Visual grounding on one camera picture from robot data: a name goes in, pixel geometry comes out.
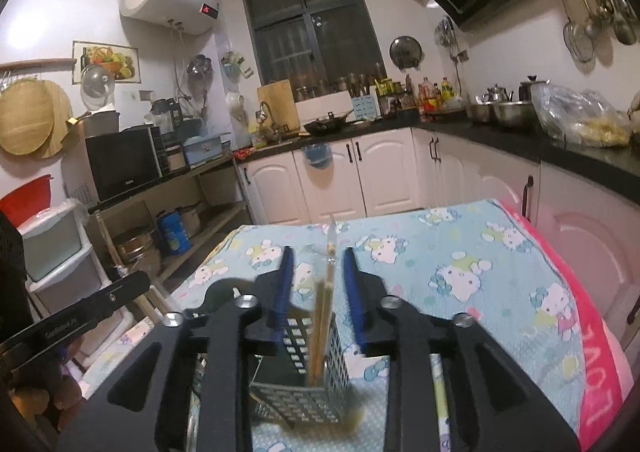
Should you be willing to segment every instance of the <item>wooden cutting board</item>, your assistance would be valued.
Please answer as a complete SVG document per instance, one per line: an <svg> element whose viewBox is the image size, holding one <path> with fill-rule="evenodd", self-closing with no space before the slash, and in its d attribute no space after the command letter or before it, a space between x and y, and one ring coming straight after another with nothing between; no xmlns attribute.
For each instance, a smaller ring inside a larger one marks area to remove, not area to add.
<svg viewBox="0 0 640 452"><path fill-rule="evenodd" d="M0 146L17 156L40 148L53 129L53 103L45 84L18 80L0 95Z"/></svg>
<svg viewBox="0 0 640 452"><path fill-rule="evenodd" d="M289 130L300 130L300 120L289 80L258 87L258 103L261 101L269 104L273 120L279 127L287 125Z"/></svg>
<svg viewBox="0 0 640 452"><path fill-rule="evenodd" d="M33 155L38 159L46 159L62 150L62 138L66 135L66 120L71 117L71 102L66 92L57 83L44 80L44 85L53 104L53 128L51 134Z"/></svg>

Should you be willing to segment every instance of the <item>cutlery holder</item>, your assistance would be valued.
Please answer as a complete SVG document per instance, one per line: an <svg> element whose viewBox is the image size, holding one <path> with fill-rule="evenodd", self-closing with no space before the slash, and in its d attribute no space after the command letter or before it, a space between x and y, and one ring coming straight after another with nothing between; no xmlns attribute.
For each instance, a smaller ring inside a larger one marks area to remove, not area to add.
<svg viewBox="0 0 640 452"><path fill-rule="evenodd" d="M324 359L322 385L306 385L308 345L313 327L309 311L289 308L282 348L276 356L264 356L250 384L258 402L255 413L263 419L286 422L336 423L343 421L349 404L349 374L340 336L332 315Z"/></svg>

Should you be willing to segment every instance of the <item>white cabinet door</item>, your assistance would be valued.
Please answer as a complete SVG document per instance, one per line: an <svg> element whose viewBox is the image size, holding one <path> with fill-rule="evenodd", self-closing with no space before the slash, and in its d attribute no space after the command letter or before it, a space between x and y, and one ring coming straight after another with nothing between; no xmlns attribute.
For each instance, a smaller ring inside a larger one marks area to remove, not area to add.
<svg viewBox="0 0 640 452"><path fill-rule="evenodd" d="M466 158L468 157L468 141L453 136L432 133L434 143L431 151L436 158L436 175L438 178L438 206L448 207L464 203L470 196L466 177Z"/></svg>
<svg viewBox="0 0 640 452"><path fill-rule="evenodd" d="M309 211L291 152L241 166L247 197L260 225L308 225Z"/></svg>
<svg viewBox="0 0 640 452"><path fill-rule="evenodd" d="M312 223L365 217L364 199L351 140L329 143L332 163L324 169L308 164L302 150L293 152Z"/></svg>
<svg viewBox="0 0 640 452"><path fill-rule="evenodd" d="M591 181L542 164L538 229L620 338L640 294L640 209Z"/></svg>
<svg viewBox="0 0 640 452"><path fill-rule="evenodd" d="M498 199L522 213L526 197L526 216L536 224L539 164L464 139L434 136L441 206Z"/></svg>
<svg viewBox="0 0 640 452"><path fill-rule="evenodd" d="M420 208L411 129L353 139L367 217Z"/></svg>
<svg viewBox="0 0 640 452"><path fill-rule="evenodd" d="M438 199L438 165L433 157L435 135L422 128L412 129L412 133L420 207L436 208L440 206L440 201Z"/></svg>

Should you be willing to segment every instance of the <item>microwave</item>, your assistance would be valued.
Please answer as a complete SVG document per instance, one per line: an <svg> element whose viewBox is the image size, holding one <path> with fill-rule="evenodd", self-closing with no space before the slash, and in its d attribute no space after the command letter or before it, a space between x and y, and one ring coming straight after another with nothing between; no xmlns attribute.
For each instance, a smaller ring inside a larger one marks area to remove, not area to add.
<svg viewBox="0 0 640 452"><path fill-rule="evenodd" d="M169 173L158 127L80 139L62 158L66 194L88 209Z"/></svg>

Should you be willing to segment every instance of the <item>water heater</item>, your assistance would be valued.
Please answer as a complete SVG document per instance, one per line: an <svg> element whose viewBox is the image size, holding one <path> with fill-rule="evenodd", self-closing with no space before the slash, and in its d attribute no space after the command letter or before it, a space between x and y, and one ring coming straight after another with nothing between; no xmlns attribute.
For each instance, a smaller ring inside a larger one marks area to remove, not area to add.
<svg viewBox="0 0 640 452"><path fill-rule="evenodd" d="M218 18L214 0L120 0L120 14L169 27L182 24L184 32L199 35Z"/></svg>

